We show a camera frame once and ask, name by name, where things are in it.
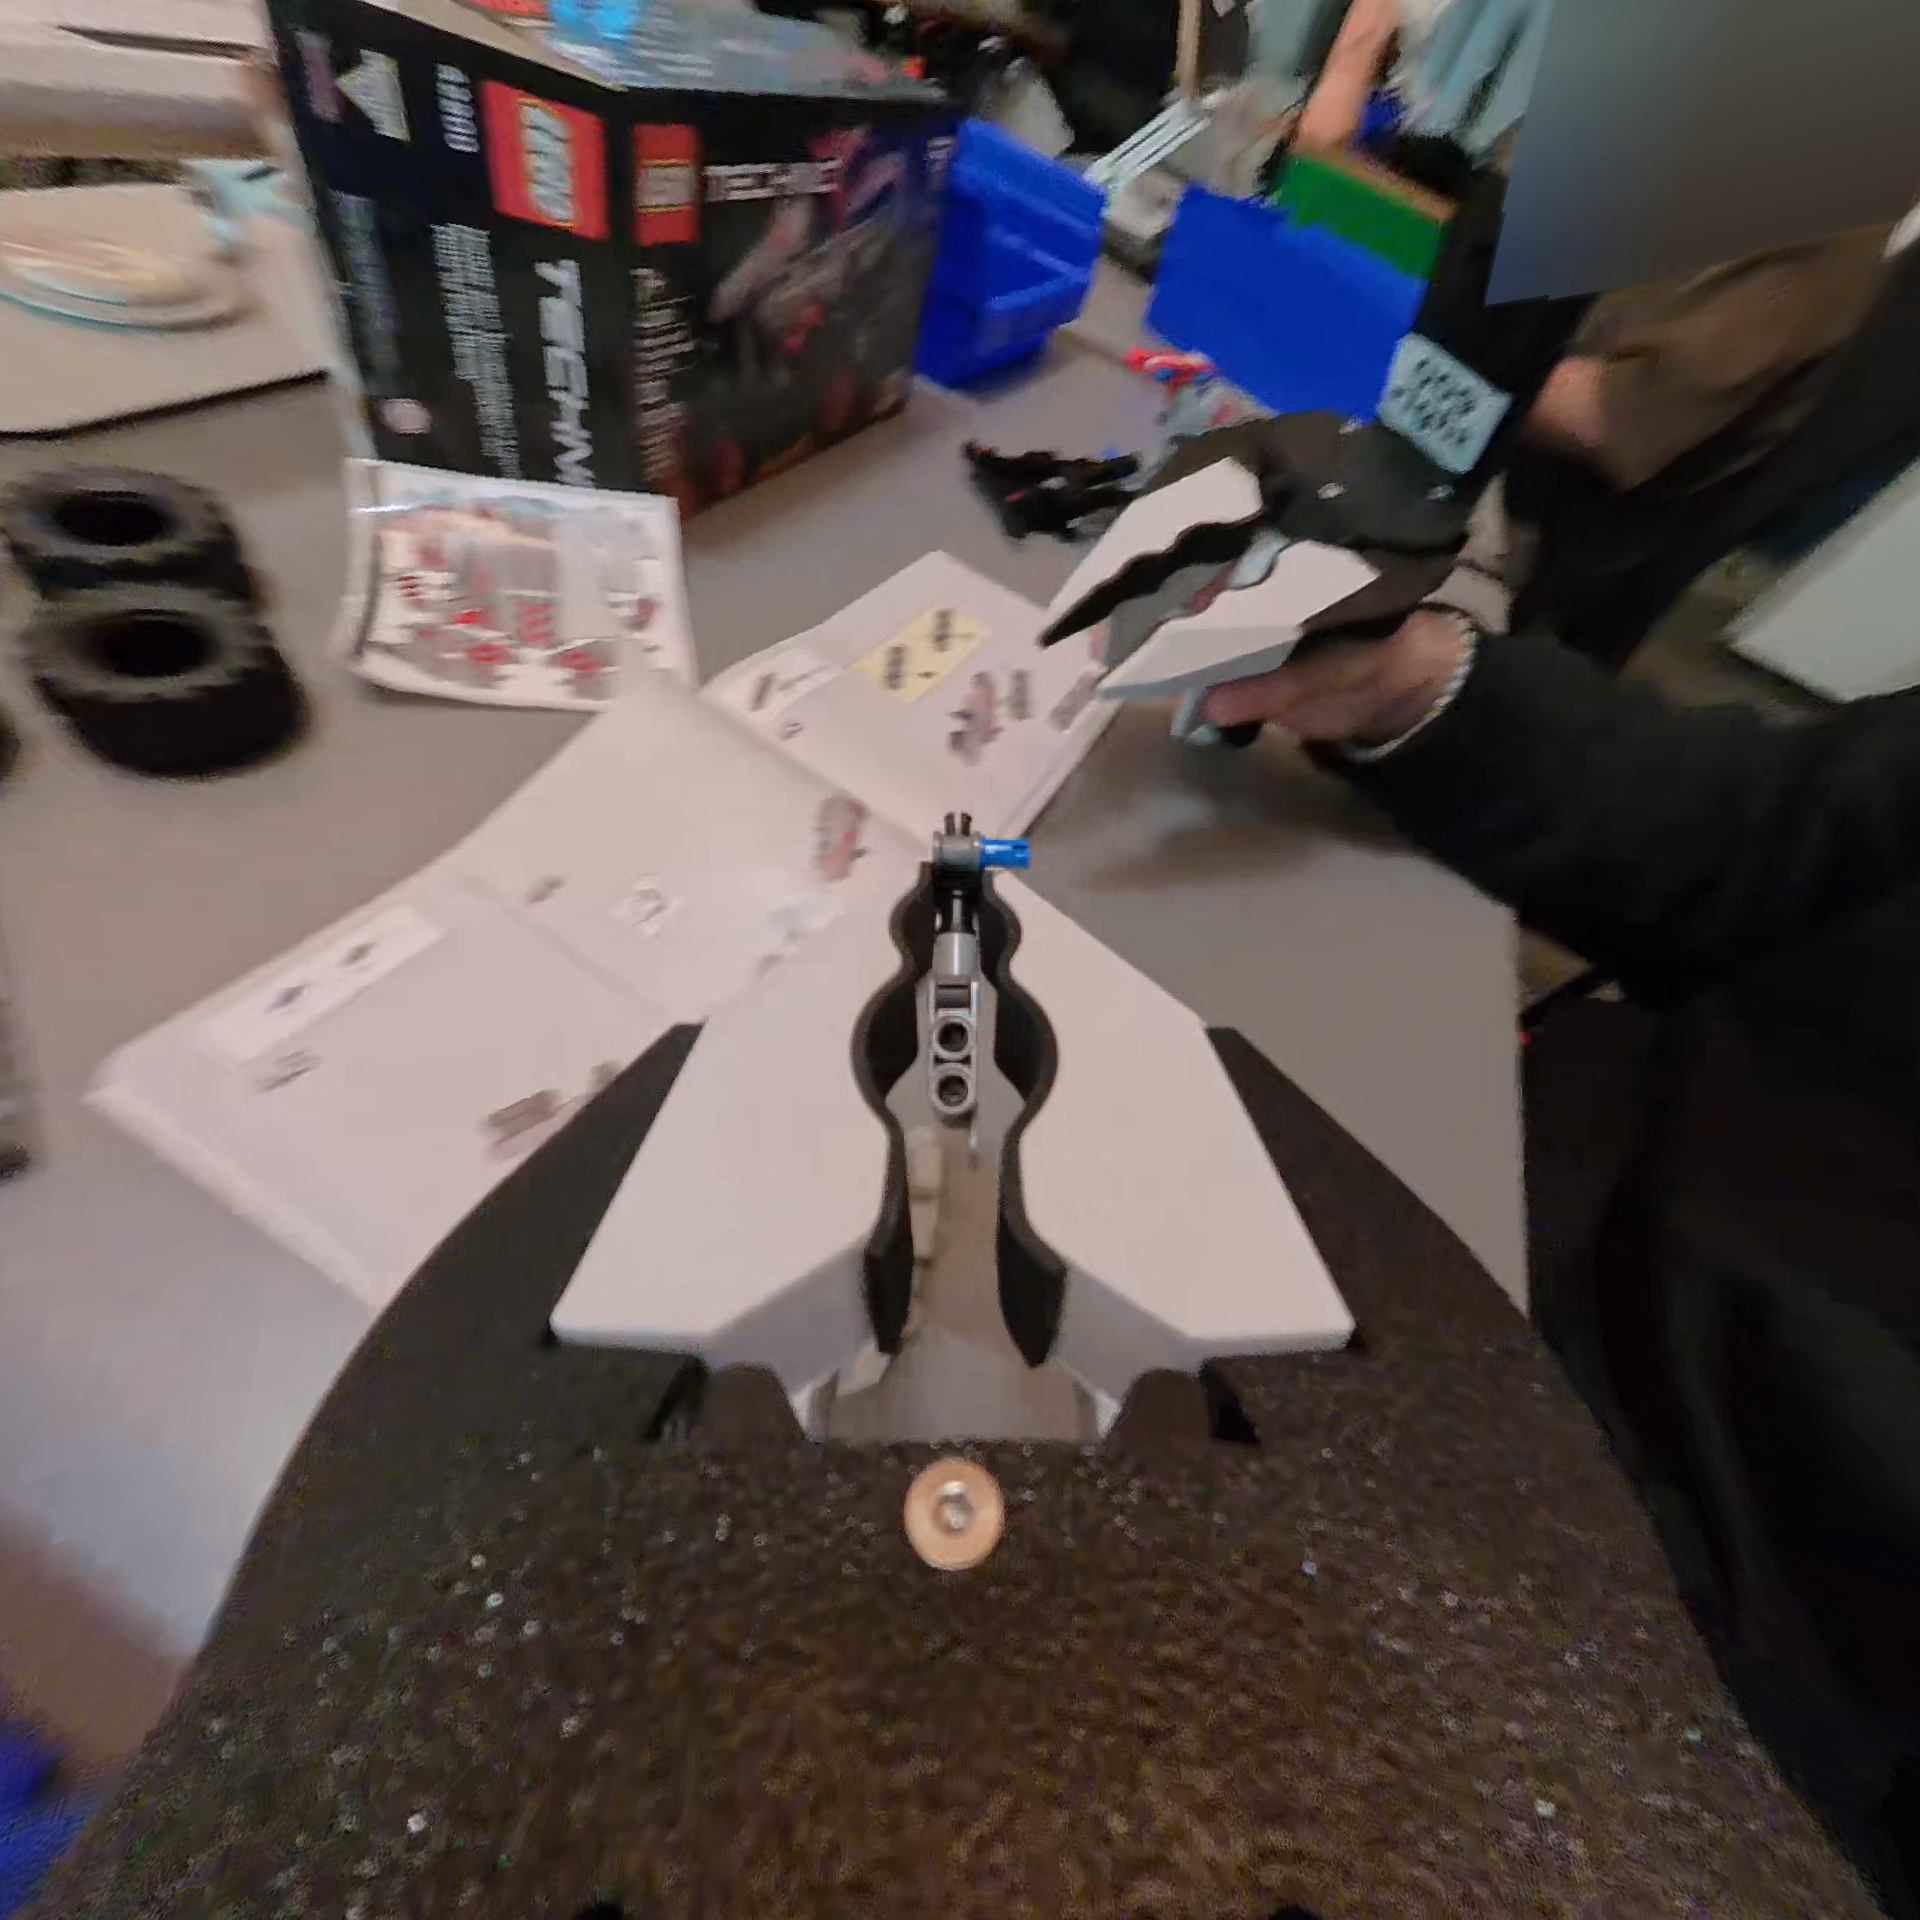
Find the white cabinet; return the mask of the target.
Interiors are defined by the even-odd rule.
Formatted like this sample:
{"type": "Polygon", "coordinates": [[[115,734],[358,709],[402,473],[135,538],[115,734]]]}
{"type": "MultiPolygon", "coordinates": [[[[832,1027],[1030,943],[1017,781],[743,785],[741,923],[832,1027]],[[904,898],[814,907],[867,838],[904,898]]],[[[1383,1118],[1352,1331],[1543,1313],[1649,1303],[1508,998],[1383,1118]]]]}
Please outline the white cabinet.
{"type": "Polygon", "coordinates": [[[1919,467],[1730,622],[1732,655],[1830,706],[1919,689],[1919,467]]]}

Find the black toy chassis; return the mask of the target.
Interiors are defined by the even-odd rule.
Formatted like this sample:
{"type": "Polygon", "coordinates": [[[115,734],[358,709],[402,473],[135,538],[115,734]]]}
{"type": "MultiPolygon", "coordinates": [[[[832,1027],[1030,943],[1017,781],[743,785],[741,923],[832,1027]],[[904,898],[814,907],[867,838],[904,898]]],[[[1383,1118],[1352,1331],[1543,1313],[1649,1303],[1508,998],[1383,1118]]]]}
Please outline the black toy chassis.
{"type": "Polygon", "coordinates": [[[972,491],[992,509],[1012,543],[1078,543],[1102,533],[1141,493],[1134,452],[1071,457],[1050,448],[1005,451],[963,444],[972,491]]]}

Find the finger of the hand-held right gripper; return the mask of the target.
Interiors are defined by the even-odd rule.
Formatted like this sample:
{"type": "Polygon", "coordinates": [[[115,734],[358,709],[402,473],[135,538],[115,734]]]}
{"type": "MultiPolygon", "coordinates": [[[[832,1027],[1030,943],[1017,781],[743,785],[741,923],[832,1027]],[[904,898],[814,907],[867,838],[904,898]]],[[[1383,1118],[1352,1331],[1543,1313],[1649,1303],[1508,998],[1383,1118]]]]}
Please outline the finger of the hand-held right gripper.
{"type": "Polygon", "coordinates": [[[1200,697],[1285,665],[1309,622],[1380,583],[1345,547],[1267,534],[1235,563],[1200,566],[1107,620],[1100,703],[1200,697]]]}
{"type": "Polygon", "coordinates": [[[1263,478],[1239,459],[1136,495],[1047,605],[1039,643],[1059,646],[1153,603],[1193,568],[1237,564],[1265,527],[1263,478]]]}

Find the black toy tire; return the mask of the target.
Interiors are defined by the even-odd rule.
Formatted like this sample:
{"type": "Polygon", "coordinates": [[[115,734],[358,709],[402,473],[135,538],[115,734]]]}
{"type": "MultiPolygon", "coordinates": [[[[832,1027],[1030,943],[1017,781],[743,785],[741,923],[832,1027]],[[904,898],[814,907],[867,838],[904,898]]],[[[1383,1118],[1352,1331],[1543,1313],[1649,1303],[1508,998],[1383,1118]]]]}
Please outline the black toy tire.
{"type": "Polygon", "coordinates": [[[257,606],[239,530],[208,491],[125,467],[29,475],[3,497],[3,540],[29,588],[188,588],[257,606]]]}
{"type": "Polygon", "coordinates": [[[84,588],[36,605],[17,648],[41,703],[109,766],[239,775],[294,749],[308,698],[266,620],[210,588],[84,588]]]}

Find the grey and red toy assembly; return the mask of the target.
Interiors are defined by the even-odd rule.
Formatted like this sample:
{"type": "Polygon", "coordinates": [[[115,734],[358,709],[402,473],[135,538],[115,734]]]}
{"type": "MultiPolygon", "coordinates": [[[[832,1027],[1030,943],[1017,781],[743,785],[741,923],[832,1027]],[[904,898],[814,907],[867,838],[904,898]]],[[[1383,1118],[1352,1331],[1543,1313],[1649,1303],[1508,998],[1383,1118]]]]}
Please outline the grey and red toy assembly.
{"type": "Polygon", "coordinates": [[[1246,402],[1230,381],[1199,352],[1134,348],[1126,367],[1160,395],[1160,429],[1178,442],[1230,426],[1246,416],[1246,402]]]}

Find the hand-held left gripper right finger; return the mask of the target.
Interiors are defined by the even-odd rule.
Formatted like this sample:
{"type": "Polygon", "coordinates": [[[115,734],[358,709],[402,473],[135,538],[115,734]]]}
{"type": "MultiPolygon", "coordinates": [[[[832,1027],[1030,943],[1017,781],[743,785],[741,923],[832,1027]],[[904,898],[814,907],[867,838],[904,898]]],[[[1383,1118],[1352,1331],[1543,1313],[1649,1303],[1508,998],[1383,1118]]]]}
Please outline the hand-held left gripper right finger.
{"type": "Polygon", "coordinates": [[[992,884],[1054,1049],[1010,1136],[1024,1222],[1065,1268],[1043,1363],[1091,1434],[1150,1375],[1347,1351],[1355,1313],[1206,1022],[1021,876],[992,884]]]}

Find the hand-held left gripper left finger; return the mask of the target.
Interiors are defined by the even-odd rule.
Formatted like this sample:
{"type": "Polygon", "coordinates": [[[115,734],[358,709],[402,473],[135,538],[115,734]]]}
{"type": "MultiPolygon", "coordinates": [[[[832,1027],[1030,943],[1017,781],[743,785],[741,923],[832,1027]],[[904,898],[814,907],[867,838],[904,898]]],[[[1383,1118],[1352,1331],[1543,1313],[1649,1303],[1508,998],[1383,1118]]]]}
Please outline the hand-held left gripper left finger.
{"type": "Polygon", "coordinates": [[[772,1376],[825,1443],[878,1352],[863,1257],[890,1136],[855,1072],[856,1020],[900,969],[919,869],[881,869],[701,1027],[552,1315],[562,1346],[772,1376]]]}

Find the open instruction booklet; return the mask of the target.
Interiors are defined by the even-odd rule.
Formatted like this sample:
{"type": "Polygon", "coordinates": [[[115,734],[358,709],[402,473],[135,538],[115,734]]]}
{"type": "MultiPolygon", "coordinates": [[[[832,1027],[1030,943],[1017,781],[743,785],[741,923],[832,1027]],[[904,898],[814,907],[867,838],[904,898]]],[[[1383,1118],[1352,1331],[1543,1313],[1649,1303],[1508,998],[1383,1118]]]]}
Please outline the open instruction booklet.
{"type": "Polygon", "coordinates": [[[1087,636],[931,552],[705,689],[621,695],[469,838],[125,1045],[90,1105],[385,1308],[670,1029],[951,815],[1021,838],[1109,723],[1087,636]]]}

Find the green box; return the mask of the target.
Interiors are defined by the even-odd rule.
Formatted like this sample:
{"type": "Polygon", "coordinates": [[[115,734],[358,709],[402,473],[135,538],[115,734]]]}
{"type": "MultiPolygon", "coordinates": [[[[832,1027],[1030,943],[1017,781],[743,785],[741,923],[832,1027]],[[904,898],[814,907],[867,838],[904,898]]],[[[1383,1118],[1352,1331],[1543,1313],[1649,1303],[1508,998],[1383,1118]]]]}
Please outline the green box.
{"type": "Polygon", "coordinates": [[[1268,204],[1295,228],[1337,239],[1386,268],[1427,282],[1459,202],[1360,155],[1290,152],[1268,204]]]}

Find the red and white sticker sheet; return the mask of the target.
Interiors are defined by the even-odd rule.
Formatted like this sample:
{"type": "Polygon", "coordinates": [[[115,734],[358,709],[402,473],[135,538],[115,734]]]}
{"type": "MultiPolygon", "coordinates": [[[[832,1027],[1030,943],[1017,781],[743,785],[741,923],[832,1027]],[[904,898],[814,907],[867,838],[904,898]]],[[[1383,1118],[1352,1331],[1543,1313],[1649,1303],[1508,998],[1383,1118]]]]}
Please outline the red and white sticker sheet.
{"type": "Polygon", "coordinates": [[[335,653],[375,689],[596,713],[650,676],[701,684],[675,501],[372,459],[345,501],[335,653]]]}

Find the black printed sweatshirt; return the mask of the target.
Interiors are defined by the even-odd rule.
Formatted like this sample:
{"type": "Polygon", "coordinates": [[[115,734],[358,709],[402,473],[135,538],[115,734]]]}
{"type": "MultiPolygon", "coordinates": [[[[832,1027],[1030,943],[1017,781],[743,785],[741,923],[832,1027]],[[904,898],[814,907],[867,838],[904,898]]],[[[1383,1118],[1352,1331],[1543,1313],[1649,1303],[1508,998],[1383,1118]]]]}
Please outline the black printed sweatshirt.
{"type": "MultiPolygon", "coordinates": [[[[1712,564],[1917,452],[1887,224],[1597,300],[1505,478],[1510,626],[1610,678],[1712,564]]],[[[1535,1299],[1753,1729],[1917,1912],[1917,1016],[1622,993],[1526,1069],[1535,1299]]]]}

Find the grey toy beam assembly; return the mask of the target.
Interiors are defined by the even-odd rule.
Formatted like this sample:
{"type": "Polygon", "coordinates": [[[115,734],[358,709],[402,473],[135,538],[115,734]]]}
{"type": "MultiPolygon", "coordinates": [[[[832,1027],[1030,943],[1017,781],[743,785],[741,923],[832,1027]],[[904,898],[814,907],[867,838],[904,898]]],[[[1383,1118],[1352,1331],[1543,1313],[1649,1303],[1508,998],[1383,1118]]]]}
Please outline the grey toy beam assembly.
{"type": "Polygon", "coordinates": [[[1024,838],[981,832],[971,812],[948,812],[924,865],[929,936],[919,974],[924,1027],[924,1093],[931,1116],[981,1144],[984,1009],[999,994],[1021,938],[1021,920],[999,880],[1030,867],[1024,838]]]}

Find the black toy set box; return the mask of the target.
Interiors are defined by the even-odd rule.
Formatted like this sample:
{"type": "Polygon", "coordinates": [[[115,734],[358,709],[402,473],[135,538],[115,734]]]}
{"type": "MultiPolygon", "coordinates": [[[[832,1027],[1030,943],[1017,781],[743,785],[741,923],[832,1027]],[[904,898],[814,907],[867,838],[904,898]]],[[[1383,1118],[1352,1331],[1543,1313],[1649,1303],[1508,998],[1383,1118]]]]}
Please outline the black toy set box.
{"type": "Polygon", "coordinates": [[[755,4],[268,2],[380,461],[695,514],[904,411],[959,111],[755,4]]]}

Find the white frame stand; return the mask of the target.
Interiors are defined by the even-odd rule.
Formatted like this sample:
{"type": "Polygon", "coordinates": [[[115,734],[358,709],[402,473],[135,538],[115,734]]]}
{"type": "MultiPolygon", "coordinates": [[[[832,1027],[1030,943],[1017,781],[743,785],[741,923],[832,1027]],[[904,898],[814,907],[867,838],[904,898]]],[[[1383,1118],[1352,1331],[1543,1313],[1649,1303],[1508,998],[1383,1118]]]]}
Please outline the white frame stand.
{"type": "Polygon", "coordinates": [[[1150,116],[1139,133],[1126,136],[1107,155],[1092,156],[1081,179],[1102,196],[1114,196],[1172,156],[1183,155],[1200,134],[1209,133],[1213,101],[1209,96],[1172,94],[1165,108],[1150,116]]]}

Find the blue plastic bin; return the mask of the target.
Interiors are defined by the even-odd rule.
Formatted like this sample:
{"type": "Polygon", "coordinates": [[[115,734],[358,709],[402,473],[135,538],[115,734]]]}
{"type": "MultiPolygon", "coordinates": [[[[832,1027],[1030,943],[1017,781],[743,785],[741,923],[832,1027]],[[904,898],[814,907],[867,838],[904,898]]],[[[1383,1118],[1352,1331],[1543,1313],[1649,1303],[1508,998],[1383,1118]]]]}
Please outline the blue plastic bin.
{"type": "Polygon", "coordinates": [[[1041,361],[1081,317],[1107,196],[1066,162],[968,118],[948,169],[916,372],[963,392],[1041,361]]]}
{"type": "Polygon", "coordinates": [[[1345,239],[1193,185],[1165,231],[1145,327],[1276,416],[1372,421],[1427,292],[1345,239]]]}

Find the person's right hand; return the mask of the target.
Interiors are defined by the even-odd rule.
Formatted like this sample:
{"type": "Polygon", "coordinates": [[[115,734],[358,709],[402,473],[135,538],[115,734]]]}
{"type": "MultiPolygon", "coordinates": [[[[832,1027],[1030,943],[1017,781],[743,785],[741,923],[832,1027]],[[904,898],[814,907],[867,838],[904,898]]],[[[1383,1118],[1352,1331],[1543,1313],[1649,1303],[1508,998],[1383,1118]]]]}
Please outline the person's right hand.
{"type": "Polygon", "coordinates": [[[1214,732],[1274,726],[1307,746],[1386,751],[1453,706],[1480,640],[1468,614],[1422,609],[1391,636],[1331,638],[1259,676],[1218,684],[1199,713],[1214,732]]]}

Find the pale round plate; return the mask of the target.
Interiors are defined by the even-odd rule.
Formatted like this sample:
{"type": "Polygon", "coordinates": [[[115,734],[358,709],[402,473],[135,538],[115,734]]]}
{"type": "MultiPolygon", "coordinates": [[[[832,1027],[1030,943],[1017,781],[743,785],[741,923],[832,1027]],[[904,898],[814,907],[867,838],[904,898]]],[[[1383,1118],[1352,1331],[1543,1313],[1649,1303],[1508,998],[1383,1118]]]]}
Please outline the pale round plate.
{"type": "Polygon", "coordinates": [[[4,228],[3,300],[24,314],[137,334],[214,330],[250,312],[221,254],[169,254],[69,228],[4,228]]]}

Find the white side table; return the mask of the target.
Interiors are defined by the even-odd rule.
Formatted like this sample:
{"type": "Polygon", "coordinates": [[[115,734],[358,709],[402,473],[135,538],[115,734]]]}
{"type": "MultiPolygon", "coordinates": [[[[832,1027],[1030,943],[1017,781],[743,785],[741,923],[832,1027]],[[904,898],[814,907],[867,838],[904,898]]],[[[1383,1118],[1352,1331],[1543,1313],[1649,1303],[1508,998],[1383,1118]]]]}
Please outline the white side table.
{"type": "Polygon", "coordinates": [[[67,439],[325,378],[335,361],[265,4],[6,2],[3,234],[222,257],[234,324],[137,334],[4,302],[4,441],[67,439]]]}

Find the person's right forearm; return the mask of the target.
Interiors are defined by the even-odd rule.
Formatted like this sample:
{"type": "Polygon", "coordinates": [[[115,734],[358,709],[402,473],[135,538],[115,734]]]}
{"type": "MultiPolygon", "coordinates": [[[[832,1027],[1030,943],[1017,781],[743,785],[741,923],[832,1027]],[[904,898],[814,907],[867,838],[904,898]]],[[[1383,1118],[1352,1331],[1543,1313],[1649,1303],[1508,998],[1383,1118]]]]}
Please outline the person's right forearm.
{"type": "Polygon", "coordinates": [[[1631,997],[1856,994],[1875,1034],[1917,1016],[1915,689],[1790,721],[1478,636],[1419,731],[1309,754],[1631,997]]]}

